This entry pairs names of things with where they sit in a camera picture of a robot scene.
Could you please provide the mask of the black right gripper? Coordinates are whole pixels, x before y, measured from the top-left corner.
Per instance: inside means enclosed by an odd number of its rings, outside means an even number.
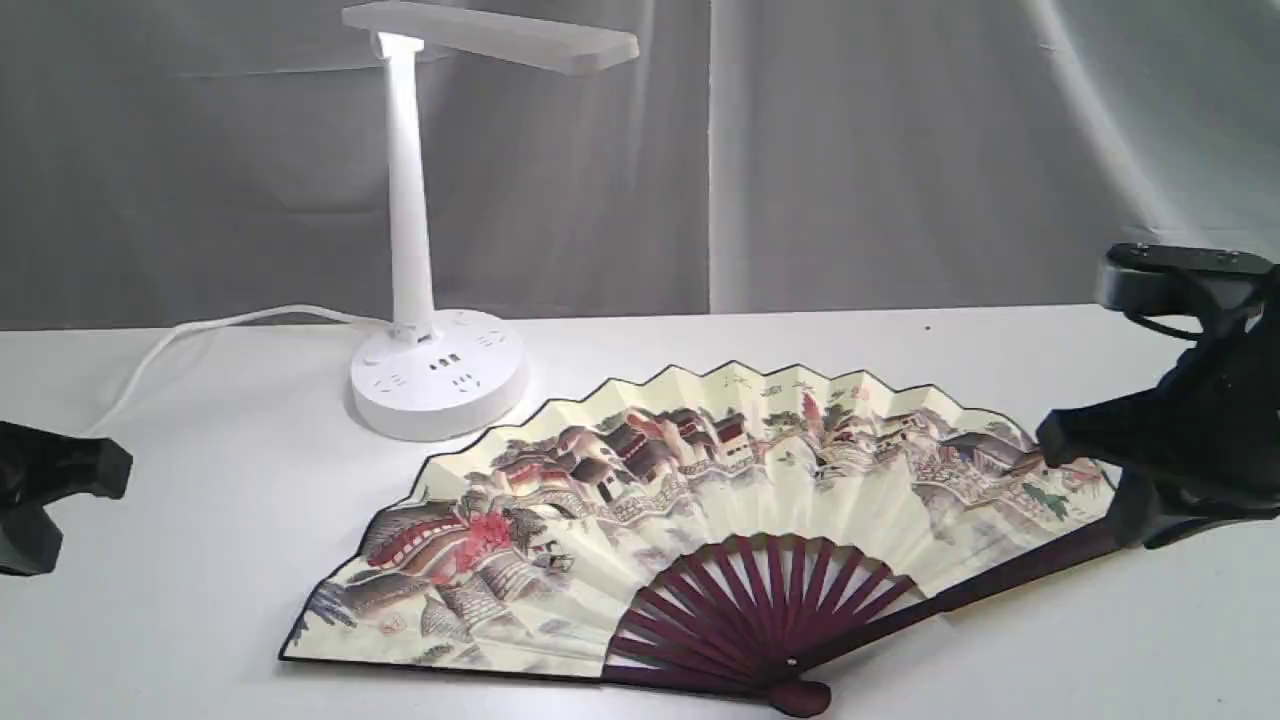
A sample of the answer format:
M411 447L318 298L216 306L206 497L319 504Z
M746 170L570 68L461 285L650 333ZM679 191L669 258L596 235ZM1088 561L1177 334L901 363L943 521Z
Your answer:
M1050 411L1036 428L1051 466L1120 466L1108 530L1158 550L1277 518L1277 268L1244 307L1196 316L1199 334L1160 386Z

